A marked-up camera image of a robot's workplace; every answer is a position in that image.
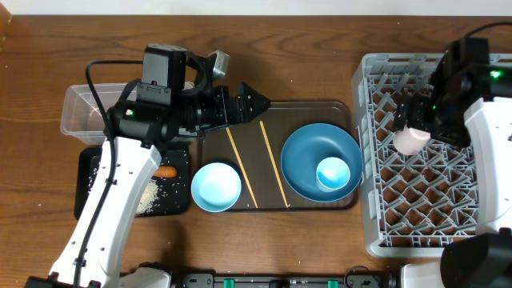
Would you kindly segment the pink cup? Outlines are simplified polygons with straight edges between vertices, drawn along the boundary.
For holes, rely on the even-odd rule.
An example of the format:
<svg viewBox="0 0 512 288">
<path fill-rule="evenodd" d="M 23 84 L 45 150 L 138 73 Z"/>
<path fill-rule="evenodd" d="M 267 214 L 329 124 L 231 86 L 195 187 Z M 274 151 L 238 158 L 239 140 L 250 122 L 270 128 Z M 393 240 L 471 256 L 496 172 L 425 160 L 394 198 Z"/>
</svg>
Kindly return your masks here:
<svg viewBox="0 0 512 288">
<path fill-rule="evenodd" d="M 413 155 L 419 153 L 429 140 L 430 133 L 404 126 L 402 130 L 396 131 L 393 144 L 397 152 Z"/>
</svg>

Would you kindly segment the light blue bowl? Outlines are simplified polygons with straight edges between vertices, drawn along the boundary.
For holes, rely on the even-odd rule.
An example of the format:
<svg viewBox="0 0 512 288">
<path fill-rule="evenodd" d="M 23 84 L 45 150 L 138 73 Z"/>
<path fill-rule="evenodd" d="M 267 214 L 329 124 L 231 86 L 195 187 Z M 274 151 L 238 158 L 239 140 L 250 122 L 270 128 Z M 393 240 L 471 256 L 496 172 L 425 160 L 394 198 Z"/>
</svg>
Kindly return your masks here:
<svg viewBox="0 0 512 288">
<path fill-rule="evenodd" d="M 211 213 L 231 208 L 242 192 L 242 180 L 232 166 L 223 162 L 212 162 L 200 168 L 191 182 L 194 202 Z"/>
</svg>

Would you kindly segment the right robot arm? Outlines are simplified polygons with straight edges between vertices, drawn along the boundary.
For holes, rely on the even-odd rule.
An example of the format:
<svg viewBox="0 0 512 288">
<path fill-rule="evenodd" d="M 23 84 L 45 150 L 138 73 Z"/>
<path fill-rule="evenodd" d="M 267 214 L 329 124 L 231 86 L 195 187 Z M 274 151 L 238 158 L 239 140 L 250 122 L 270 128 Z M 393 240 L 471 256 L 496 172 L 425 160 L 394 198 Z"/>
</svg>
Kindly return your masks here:
<svg viewBox="0 0 512 288">
<path fill-rule="evenodd" d="M 489 64 L 441 64 L 429 97 L 395 115 L 395 149 L 418 153 L 430 139 L 472 146 L 478 184 L 475 236 L 446 246 L 439 260 L 401 268 L 402 287 L 511 285 L 511 71 Z"/>
</svg>

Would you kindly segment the grey dishwasher rack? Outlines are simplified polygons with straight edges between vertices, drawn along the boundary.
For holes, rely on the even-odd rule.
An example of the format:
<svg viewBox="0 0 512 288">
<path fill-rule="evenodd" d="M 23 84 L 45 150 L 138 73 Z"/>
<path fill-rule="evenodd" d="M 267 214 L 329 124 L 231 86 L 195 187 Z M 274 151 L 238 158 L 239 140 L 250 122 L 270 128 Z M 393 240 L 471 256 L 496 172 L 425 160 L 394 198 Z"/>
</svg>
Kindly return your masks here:
<svg viewBox="0 0 512 288">
<path fill-rule="evenodd" d="M 394 147 L 394 116 L 407 92 L 429 94 L 440 54 L 365 55 L 351 80 L 363 158 L 359 187 L 367 251 L 380 258 L 437 258 L 476 234 L 472 146 L 430 140 L 411 156 Z"/>
</svg>

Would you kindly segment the pile of white rice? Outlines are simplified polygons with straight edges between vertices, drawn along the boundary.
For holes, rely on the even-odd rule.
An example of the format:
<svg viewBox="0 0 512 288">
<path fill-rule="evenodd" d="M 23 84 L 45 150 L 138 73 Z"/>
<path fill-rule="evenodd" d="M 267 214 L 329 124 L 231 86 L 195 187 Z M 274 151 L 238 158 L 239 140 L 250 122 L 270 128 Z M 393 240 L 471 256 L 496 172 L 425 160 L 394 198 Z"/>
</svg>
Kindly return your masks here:
<svg viewBox="0 0 512 288">
<path fill-rule="evenodd" d="M 140 200 L 140 203 L 138 204 L 137 210 L 135 215 L 136 216 L 143 216 L 144 214 L 148 214 L 149 212 L 153 211 L 153 205 L 155 202 L 159 199 L 158 192 L 160 188 L 159 185 L 156 183 L 155 180 L 151 179 Z"/>
</svg>

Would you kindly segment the orange carrot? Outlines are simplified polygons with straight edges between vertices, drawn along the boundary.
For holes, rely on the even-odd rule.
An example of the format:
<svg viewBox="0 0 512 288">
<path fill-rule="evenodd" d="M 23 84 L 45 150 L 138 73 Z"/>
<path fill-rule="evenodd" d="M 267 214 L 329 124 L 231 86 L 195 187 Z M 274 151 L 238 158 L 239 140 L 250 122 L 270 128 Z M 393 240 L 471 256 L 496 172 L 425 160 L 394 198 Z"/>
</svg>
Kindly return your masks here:
<svg viewBox="0 0 512 288">
<path fill-rule="evenodd" d="M 178 175 L 178 170 L 173 166 L 160 166 L 154 172 L 154 176 L 158 178 L 174 178 Z"/>
</svg>

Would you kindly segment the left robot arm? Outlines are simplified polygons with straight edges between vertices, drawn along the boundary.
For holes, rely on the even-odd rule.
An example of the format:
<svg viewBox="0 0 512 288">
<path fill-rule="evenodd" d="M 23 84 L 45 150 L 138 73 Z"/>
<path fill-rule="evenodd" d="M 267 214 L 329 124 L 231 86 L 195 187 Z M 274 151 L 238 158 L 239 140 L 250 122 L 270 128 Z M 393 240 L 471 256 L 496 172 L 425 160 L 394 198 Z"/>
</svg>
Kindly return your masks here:
<svg viewBox="0 0 512 288">
<path fill-rule="evenodd" d="M 230 97 L 224 86 L 186 90 L 131 82 L 104 116 L 106 140 L 78 224 L 45 278 L 28 287 L 116 287 L 136 209 L 180 128 L 212 130 L 250 122 L 270 100 L 245 83 Z"/>
</svg>

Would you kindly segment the light blue cup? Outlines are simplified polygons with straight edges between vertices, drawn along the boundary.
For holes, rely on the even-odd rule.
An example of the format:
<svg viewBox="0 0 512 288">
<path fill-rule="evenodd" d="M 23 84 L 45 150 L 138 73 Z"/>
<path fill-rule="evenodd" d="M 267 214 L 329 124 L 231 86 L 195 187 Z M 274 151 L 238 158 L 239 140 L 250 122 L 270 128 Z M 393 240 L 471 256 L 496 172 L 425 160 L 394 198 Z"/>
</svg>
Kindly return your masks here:
<svg viewBox="0 0 512 288">
<path fill-rule="evenodd" d="M 333 192 L 346 186 L 350 180 L 350 168 L 336 157 L 324 158 L 316 168 L 316 184 L 323 192 Z"/>
</svg>

